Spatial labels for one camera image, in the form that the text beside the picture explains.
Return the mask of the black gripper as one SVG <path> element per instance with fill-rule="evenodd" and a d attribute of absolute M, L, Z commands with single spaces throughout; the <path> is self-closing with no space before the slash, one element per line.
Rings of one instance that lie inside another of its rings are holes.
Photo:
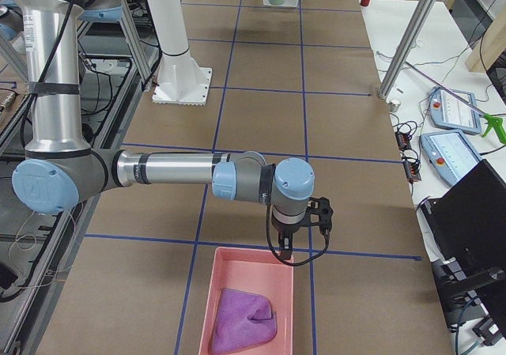
<path fill-rule="evenodd" d="M 279 221 L 276 217 L 272 217 L 271 224 L 278 232 L 279 255 L 281 259 L 291 259 L 293 253 L 293 235 L 300 230 L 300 222 L 286 224 Z"/>

